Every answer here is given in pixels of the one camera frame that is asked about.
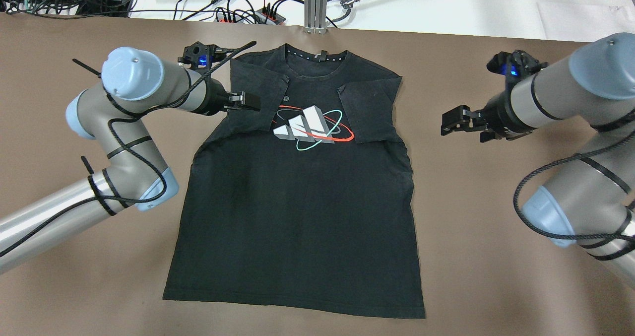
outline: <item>light blue joint cap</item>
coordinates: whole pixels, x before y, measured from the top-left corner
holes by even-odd
[[[565,236],[575,234],[558,201],[544,186],[538,187],[538,191],[522,206],[522,213],[531,224],[546,232],[564,234]],[[549,239],[554,245],[562,248],[575,244],[573,239]]]
[[[85,91],[86,90],[76,96],[75,99],[73,99],[73,101],[68,104],[68,107],[66,107],[66,123],[71,130],[77,133],[77,135],[80,135],[84,139],[94,140],[95,137],[89,134],[88,131],[84,129],[84,127],[79,122],[79,116],[77,115],[77,103],[79,103],[79,97],[84,94]]]
[[[124,100],[141,100],[159,89],[165,69],[153,53],[119,47],[102,66],[102,82],[110,94]]]
[[[635,35],[615,33],[577,49],[569,58],[573,78],[606,99],[635,98]]]
[[[136,204],[136,207],[139,209],[139,211],[145,212],[148,209],[152,209],[156,207],[157,205],[160,205],[161,203],[174,197],[174,195],[176,195],[179,192],[179,183],[177,182],[177,179],[174,178],[174,174],[172,173],[172,170],[170,168],[166,168],[161,175],[163,175],[163,178],[165,178],[165,182],[167,184],[165,193],[160,198],[157,198],[154,201]],[[139,200],[152,198],[158,195],[162,190],[163,190],[163,183],[161,182],[161,178],[157,178],[154,184],[152,184],[152,186],[150,186],[150,188],[143,193],[143,195],[139,198]]]

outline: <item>neckline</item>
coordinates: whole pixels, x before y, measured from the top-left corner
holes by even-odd
[[[332,78],[333,76],[336,76],[337,74],[339,74],[346,65],[348,65],[349,60],[351,60],[351,56],[352,54],[349,51],[343,51],[341,53],[337,53],[337,54],[327,54],[326,55],[326,60],[327,61],[342,61],[340,63],[340,65],[338,65],[338,67],[336,67],[336,69],[334,69],[333,71],[329,72],[329,74],[325,74],[325,75],[318,75],[318,76],[310,76],[310,75],[302,75],[299,74],[298,72],[296,72],[292,67],[290,67],[290,65],[287,63],[287,55],[288,54],[293,54],[295,56],[300,56],[302,58],[307,58],[308,61],[311,62],[318,62],[318,59],[316,58],[317,54],[311,54],[308,52],[304,52],[300,49],[297,49],[293,46],[291,46],[290,44],[283,44],[282,46],[279,47],[279,58],[281,60],[281,62],[284,64],[284,66],[288,69],[289,72],[291,72],[292,76],[294,76],[295,78],[298,79],[302,79],[302,80],[327,80]]]

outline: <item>black t-shirt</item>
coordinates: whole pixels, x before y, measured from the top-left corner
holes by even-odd
[[[164,298],[424,318],[400,82],[348,51],[232,60],[261,110],[196,153]]]

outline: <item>graphic print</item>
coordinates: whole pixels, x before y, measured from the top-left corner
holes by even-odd
[[[290,119],[286,119],[281,115],[281,112],[289,111],[302,113]],[[336,115],[336,119],[329,117],[329,114]],[[343,117],[341,110],[331,110],[323,113],[322,110],[315,105],[311,105],[305,109],[280,105],[276,116],[287,121],[288,124],[274,128],[274,135],[283,140],[296,140],[295,148],[298,151],[309,150],[320,143],[332,144],[351,141],[355,137],[351,129],[341,123]],[[347,137],[333,137],[333,135],[342,133],[341,127],[348,131],[349,135]],[[300,145],[301,141],[310,143],[310,145],[302,147]]]

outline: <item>silver metal tube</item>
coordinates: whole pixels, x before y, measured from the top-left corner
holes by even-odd
[[[101,172],[95,173],[93,178],[102,194],[113,195]],[[0,251],[6,250],[63,209],[94,196],[88,180],[84,179],[3,218],[0,220]],[[122,205],[116,201],[110,200],[106,203],[114,212],[123,210]],[[71,209],[11,252],[0,257],[0,274],[108,217],[108,212],[98,201],[87,202]]]

